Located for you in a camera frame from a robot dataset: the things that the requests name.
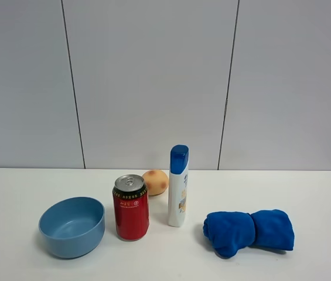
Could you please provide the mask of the blue plastic bowl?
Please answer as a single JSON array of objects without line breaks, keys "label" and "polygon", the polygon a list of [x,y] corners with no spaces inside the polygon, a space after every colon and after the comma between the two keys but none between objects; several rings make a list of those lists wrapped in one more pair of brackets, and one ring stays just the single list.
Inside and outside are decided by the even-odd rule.
[{"label": "blue plastic bowl", "polygon": [[46,250],[62,259],[93,251],[105,233],[105,208],[91,197],[72,197],[48,208],[39,220]]}]

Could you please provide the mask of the white blue shampoo bottle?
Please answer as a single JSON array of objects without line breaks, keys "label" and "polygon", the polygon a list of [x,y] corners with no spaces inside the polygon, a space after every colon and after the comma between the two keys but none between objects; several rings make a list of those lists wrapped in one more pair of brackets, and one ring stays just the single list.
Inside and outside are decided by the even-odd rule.
[{"label": "white blue shampoo bottle", "polygon": [[170,151],[168,225],[181,227],[186,215],[189,148],[176,145]]}]

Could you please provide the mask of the red soda can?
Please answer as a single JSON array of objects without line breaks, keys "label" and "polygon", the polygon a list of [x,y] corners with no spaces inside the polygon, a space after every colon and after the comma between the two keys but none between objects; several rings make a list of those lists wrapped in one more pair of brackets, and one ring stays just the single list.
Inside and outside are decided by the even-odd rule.
[{"label": "red soda can", "polygon": [[148,189],[137,174],[115,180],[112,190],[116,231],[127,241],[141,239],[149,228]]}]

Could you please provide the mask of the blue folded towel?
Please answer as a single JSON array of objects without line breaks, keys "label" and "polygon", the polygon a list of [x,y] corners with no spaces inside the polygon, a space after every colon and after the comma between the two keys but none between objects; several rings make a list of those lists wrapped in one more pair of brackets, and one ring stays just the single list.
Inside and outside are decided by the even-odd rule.
[{"label": "blue folded towel", "polygon": [[204,220],[203,234],[217,254],[227,259],[251,246],[291,251],[295,242],[292,223],[281,210],[213,212]]}]

